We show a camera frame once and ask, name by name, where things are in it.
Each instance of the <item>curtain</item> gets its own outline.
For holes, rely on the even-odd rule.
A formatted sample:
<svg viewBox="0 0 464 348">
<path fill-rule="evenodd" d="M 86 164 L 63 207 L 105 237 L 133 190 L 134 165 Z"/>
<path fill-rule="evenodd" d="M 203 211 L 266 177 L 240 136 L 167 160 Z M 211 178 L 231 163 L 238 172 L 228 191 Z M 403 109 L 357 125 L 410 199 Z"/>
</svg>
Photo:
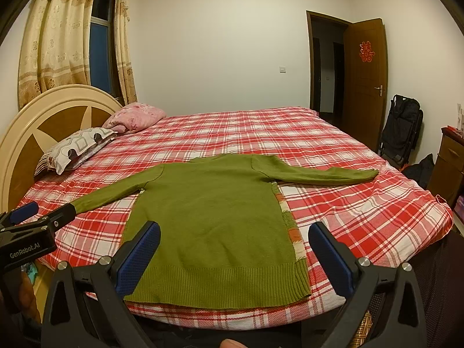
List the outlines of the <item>curtain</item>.
<svg viewBox="0 0 464 348">
<path fill-rule="evenodd" d="M 119 83 L 125 104 L 137 102 L 131 57 L 127 43 L 127 22 L 129 22 L 129 0 L 115 0 L 115 46 Z"/>
<path fill-rule="evenodd" d="M 92 3 L 33 0 L 19 60 L 19 108 L 59 85 L 90 85 Z"/>
</svg>

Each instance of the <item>door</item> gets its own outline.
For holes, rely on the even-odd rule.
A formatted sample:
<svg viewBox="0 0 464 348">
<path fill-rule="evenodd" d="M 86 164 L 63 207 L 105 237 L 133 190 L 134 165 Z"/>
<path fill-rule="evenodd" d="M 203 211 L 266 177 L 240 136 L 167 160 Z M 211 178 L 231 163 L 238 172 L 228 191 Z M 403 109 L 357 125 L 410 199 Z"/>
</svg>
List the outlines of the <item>door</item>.
<svg viewBox="0 0 464 348">
<path fill-rule="evenodd" d="M 387 40 L 382 20 L 349 25 L 344 43 L 342 130 L 376 152 L 387 99 Z"/>
<path fill-rule="evenodd" d="M 321 43 L 313 38 L 314 49 L 314 111 L 321 111 Z"/>
<path fill-rule="evenodd" d="M 335 75 L 333 125 L 339 128 L 342 122 L 343 99 L 345 95 L 345 46 L 334 42 L 333 53 L 333 71 Z"/>
</svg>

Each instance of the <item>cabinet drawer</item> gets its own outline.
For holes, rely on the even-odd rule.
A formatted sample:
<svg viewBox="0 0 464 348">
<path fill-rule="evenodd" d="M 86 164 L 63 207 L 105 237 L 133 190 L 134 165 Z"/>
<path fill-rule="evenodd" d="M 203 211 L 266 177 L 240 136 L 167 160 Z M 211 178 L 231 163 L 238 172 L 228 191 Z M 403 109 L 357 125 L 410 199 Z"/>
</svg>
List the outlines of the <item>cabinet drawer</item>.
<svg viewBox="0 0 464 348">
<path fill-rule="evenodd" d="M 427 189 L 433 196 L 440 195 L 453 207 L 458 199 L 463 174 L 438 155 Z"/>
<path fill-rule="evenodd" d="M 441 140 L 439 155 L 459 171 L 462 171 L 464 168 L 464 146 L 448 136 L 443 136 Z"/>
</svg>

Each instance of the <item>red chinese character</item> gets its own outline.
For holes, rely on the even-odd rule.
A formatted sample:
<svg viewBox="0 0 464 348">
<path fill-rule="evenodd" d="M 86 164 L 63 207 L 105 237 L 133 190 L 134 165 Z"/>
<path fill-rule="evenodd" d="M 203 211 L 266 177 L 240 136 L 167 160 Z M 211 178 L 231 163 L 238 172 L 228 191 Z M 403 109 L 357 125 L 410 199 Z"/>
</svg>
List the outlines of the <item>red chinese character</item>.
<svg viewBox="0 0 464 348">
<path fill-rule="evenodd" d="M 359 54 L 359 56 L 361 56 L 363 62 L 371 62 L 372 58 L 375 56 L 375 52 L 372 51 L 371 46 L 372 45 L 369 41 L 367 41 L 367 43 L 363 41 L 363 43 L 360 44 L 361 53 Z"/>
</svg>

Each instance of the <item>red plaid bedsheet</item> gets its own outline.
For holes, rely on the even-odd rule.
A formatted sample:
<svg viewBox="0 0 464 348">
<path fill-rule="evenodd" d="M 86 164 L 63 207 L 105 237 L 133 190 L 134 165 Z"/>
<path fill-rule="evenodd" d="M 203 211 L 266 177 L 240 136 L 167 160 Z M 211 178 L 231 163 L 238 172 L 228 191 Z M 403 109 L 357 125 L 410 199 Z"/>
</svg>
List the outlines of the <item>red plaid bedsheet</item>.
<svg viewBox="0 0 464 348">
<path fill-rule="evenodd" d="M 131 312 L 205 329 L 259 329 L 301 321 L 344 303 L 308 244 L 308 229 L 315 221 L 323 221 L 357 257 L 391 267 L 441 239 L 452 227 L 446 204 L 306 108 L 163 119 L 152 128 L 117 138 L 71 174 L 47 176 L 22 203 L 37 201 L 43 215 L 149 166 L 220 153 L 277 154 L 294 166 L 376 168 L 380 174 L 373 182 L 356 186 L 280 184 L 305 239 L 312 291 L 307 299 L 287 307 L 241 311 L 128 303 Z M 54 269 L 62 260 L 80 266 L 113 255 L 134 200 L 130 196 L 78 216 L 57 233 L 58 249 L 42 262 Z"/>
</svg>

